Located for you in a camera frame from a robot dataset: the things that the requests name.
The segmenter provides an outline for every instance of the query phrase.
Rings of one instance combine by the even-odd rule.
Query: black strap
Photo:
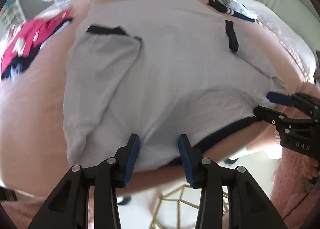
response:
[[[239,50],[239,43],[237,40],[236,33],[233,29],[233,22],[226,20],[226,33],[229,37],[229,48],[232,52],[238,52]]]
[[[97,35],[115,34],[115,35],[127,36],[127,33],[121,27],[108,28],[105,26],[91,25],[86,32],[91,34],[97,34]]]
[[[221,12],[221,13],[227,13],[228,8],[221,4],[219,1],[216,0],[209,0],[207,5],[213,7],[215,10]]]
[[[246,127],[249,127],[251,124],[255,122],[259,122],[260,119],[257,117],[247,117],[241,119],[239,121],[233,122],[221,130],[216,131],[215,133],[210,134],[206,138],[202,139],[199,143],[197,143],[194,147],[200,149],[201,153],[206,152],[208,149],[212,148],[214,145],[218,144],[220,141],[232,135],[233,133],[242,130]],[[181,158],[178,157],[172,160],[168,165],[182,165]]]

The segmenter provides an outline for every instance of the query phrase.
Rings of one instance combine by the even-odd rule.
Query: navy fabric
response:
[[[294,105],[294,100],[289,95],[284,95],[276,92],[268,92],[267,99],[273,103],[291,107]]]
[[[2,80],[11,79],[11,69],[16,70],[16,74],[25,72],[30,64],[33,62],[37,54],[39,53],[41,44],[36,47],[32,47],[28,57],[16,56],[12,59],[11,63],[8,65],[6,70],[3,72],[1,78]]]

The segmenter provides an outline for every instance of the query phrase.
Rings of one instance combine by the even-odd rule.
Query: gold wire stand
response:
[[[164,196],[159,196],[159,204],[154,212],[151,224],[149,229],[164,229],[164,227],[159,223],[159,221],[157,220],[157,216],[158,213],[160,211],[161,208],[161,204],[163,203],[163,201],[174,201],[177,202],[177,229],[181,229],[180,227],[180,204],[184,203],[188,206],[191,206],[193,208],[199,209],[198,205],[195,205],[193,203],[190,203],[188,201],[185,201],[183,198],[183,193],[185,188],[191,188],[191,186],[189,185],[182,185],[176,189],[174,189],[173,191],[171,191],[170,193],[164,195]],[[180,196],[179,199],[167,199],[168,197],[174,195],[175,193],[180,191]],[[229,212],[229,203],[228,203],[228,194],[226,192],[222,192],[222,213],[226,214]]]

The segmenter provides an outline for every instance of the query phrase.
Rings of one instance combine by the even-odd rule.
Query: pink fuzzy blanket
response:
[[[320,98],[315,85],[305,83],[300,91]],[[284,111],[288,118],[307,119],[296,108]],[[304,178],[304,156],[286,148],[275,176],[271,201],[284,219],[288,229],[298,229],[310,214],[320,197],[320,182],[312,186]]]

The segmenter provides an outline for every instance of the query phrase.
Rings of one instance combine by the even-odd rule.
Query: black clamp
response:
[[[28,229],[87,229],[89,187],[94,188],[95,229],[120,229],[115,188],[130,181],[140,147],[132,134],[127,146],[98,166],[74,165],[48,196]]]
[[[46,199],[28,229],[87,229],[89,187],[94,189],[95,229],[121,229],[115,188],[130,181],[139,151],[139,137],[132,134],[126,147],[98,166],[74,165]],[[286,229],[269,198],[242,166],[235,170],[219,167],[192,148],[181,135],[179,152],[187,181],[202,188],[196,229],[222,228],[222,186],[228,187],[230,229]],[[5,212],[0,222],[17,229]]]
[[[242,166],[235,170],[218,166],[179,138],[179,152],[192,188],[202,188],[195,229],[222,228],[222,186],[228,187],[230,229],[285,229],[281,216],[264,191]]]
[[[286,114],[257,106],[253,113],[259,119],[276,126],[280,145],[320,161],[320,100],[303,93],[267,94],[274,103],[294,106],[312,119],[289,119]]]

